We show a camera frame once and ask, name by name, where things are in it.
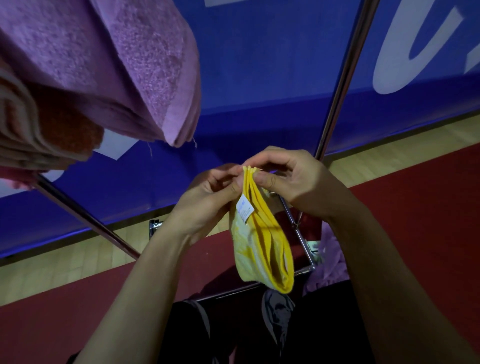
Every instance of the purple towel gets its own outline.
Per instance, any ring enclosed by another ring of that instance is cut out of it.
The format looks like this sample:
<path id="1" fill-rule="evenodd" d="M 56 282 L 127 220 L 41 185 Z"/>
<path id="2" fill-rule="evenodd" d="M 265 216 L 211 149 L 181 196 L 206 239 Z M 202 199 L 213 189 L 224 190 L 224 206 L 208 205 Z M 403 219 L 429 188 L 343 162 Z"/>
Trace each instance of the purple towel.
<path id="1" fill-rule="evenodd" d="M 0 52 L 115 132 L 172 146 L 200 116 L 192 31 L 171 0 L 0 0 Z"/>
<path id="2" fill-rule="evenodd" d="M 326 222 L 322 222 L 322 239 L 318 244 L 318 254 L 322 257 L 322 263 L 319 263 L 308 277 L 303 287 L 303 295 L 350 279 L 342 248 Z"/>

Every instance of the drying rack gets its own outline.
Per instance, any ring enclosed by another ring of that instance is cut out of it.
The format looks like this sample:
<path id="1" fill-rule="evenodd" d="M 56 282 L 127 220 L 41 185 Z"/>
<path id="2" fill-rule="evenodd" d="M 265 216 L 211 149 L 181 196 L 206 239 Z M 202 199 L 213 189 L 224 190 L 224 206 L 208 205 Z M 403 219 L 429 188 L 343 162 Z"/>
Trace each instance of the drying rack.
<path id="1" fill-rule="evenodd" d="M 367 39 L 367 35 L 372 25 L 373 18 L 378 8 L 379 2 L 380 0 L 363 0 L 359 8 L 359 12 L 357 14 L 357 17 L 354 23 L 354 30 L 352 35 L 350 36 L 347 52 L 345 53 L 345 56 L 343 59 L 340 76 L 338 78 L 338 81 L 335 87 L 334 96 L 330 103 L 329 112 L 325 120 L 325 126 L 322 131 L 320 140 L 318 142 L 317 149 L 315 151 L 314 156 L 317 160 L 321 161 L 325 156 L 328 143 L 330 142 L 336 122 L 338 120 L 338 117 L 340 116 L 340 111 L 342 109 L 343 102 L 345 101 L 345 97 L 347 96 L 350 82 L 353 78 L 355 68 L 360 58 L 363 45 L 365 44 L 365 40 Z M 43 194 L 48 199 L 50 199 L 51 201 L 53 201 L 54 203 L 62 207 L 71 215 L 75 216 L 86 226 L 91 228 L 93 231 L 95 231 L 99 235 L 103 236 L 105 239 L 107 239 L 109 242 L 114 244 L 116 247 L 120 248 L 122 251 L 124 251 L 126 254 L 131 256 L 133 259 L 137 260 L 140 257 L 140 253 L 136 251 L 134 248 L 132 248 L 131 245 L 129 245 L 126 241 L 124 241 L 120 236 L 118 236 L 112 230 L 109 230 L 98 219 L 93 217 L 87 210 L 85 210 L 82 206 L 80 206 L 76 201 L 70 198 L 63 191 L 59 190 L 52 182 L 50 182 L 48 179 L 46 179 L 42 175 L 37 176 L 35 188 L 41 194 Z M 291 227 L 295 231 L 295 234 L 298 240 L 300 241 L 303 249 L 305 250 L 305 254 L 307 255 L 308 260 L 310 262 L 309 266 L 296 271 L 295 276 L 310 273 L 315 269 L 315 260 L 311 250 L 307 245 L 306 240 L 302 236 L 299 229 L 303 213 L 300 212 L 298 219 L 295 220 L 286 201 L 282 197 L 280 197 L 280 200 L 283 204 L 285 212 L 287 213 Z M 261 283 L 253 283 L 247 286 L 237 288 L 235 290 L 230 290 L 230 291 L 221 292 L 221 293 L 217 293 L 210 296 L 201 297 L 197 299 L 197 301 L 204 301 L 208 299 L 231 296 L 239 292 L 249 291 L 260 285 Z"/>

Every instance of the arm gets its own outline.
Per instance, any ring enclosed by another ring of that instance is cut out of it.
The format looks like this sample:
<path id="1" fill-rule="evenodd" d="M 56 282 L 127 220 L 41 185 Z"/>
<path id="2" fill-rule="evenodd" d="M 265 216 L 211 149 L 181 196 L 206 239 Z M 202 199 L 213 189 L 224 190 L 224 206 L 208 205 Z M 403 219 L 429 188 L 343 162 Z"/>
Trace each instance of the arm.
<path id="1" fill-rule="evenodd" d="M 236 166 L 198 176 L 136 262 L 75 363 L 156 363 L 177 291 L 181 258 L 241 194 Z"/>
<path id="2" fill-rule="evenodd" d="M 332 227 L 348 265 L 360 312 L 379 363 L 478 363 L 469 344 L 441 314 L 402 261 L 368 208 L 305 151 L 269 147 L 247 160 L 283 166 L 255 182 Z"/>

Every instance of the wooden floor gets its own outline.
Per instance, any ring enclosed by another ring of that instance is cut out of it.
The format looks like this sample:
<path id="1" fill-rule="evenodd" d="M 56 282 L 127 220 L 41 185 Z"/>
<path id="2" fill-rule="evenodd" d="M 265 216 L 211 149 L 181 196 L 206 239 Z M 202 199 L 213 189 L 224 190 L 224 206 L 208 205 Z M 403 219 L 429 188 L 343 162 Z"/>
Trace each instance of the wooden floor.
<path id="1" fill-rule="evenodd" d="M 347 187 L 385 176 L 480 142 L 480 116 L 457 121 L 334 161 L 330 170 Z M 228 229 L 226 216 L 211 232 Z M 140 252 L 148 221 L 116 231 Z M 0 305 L 132 262 L 102 237 L 0 267 Z"/>

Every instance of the hand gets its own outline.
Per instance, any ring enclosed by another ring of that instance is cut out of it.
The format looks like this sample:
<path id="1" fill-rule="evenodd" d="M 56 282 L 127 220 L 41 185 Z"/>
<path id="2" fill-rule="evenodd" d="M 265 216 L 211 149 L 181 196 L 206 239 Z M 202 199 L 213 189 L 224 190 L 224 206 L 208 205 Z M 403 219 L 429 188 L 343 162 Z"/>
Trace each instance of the hand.
<path id="1" fill-rule="evenodd" d="M 230 210 L 230 202 L 241 195 L 241 188 L 232 183 L 239 173 L 237 164 L 226 164 L 199 174 L 164 225 L 190 245 L 207 236 Z"/>
<path id="2" fill-rule="evenodd" d="M 357 202 L 349 189 L 306 150 L 269 146 L 243 165 L 278 170 L 277 174 L 258 171 L 253 179 L 298 210 L 325 221 L 348 211 Z"/>

